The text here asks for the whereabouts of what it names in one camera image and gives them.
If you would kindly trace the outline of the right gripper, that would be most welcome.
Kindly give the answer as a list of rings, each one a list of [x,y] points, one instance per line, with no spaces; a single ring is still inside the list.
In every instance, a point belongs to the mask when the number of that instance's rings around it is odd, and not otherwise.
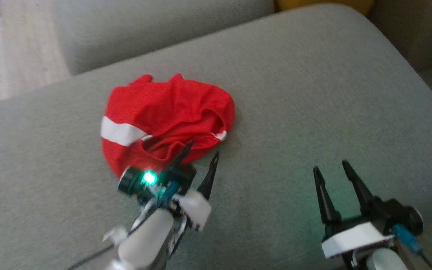
[[[331,236],[322,242],[322,250],[327,259],[348,254],[357,249],[389,244],[394,239],[392,228],[395,225],[411,227],[411,206],[403,205],[396,199],[374,200],[374,195],[351,164],[343,160],[342,166],[348,180],[353,185],[362,214],[343,221],[326,190],[326,182],[319,167],[313,168],[322,223],[328,225],[339,222],[331,231]]]

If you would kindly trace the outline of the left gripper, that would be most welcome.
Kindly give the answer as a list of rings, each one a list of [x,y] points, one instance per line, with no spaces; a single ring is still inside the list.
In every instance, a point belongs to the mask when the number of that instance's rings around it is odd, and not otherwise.
[[[176,215],[185,215],[191,227],[197,231],[204,229],[212,207],[209,198],[214,184],[220,152],[211,159],[209,170],[199,187],[191,188],[196,170],[191,165],[180,165],[190,152],[193,141],[189,141],[182,151],[173,159],[169,168],[160,173],[160,183],[164,191],[160,195],[160,207],[170,210],[175,205]]]

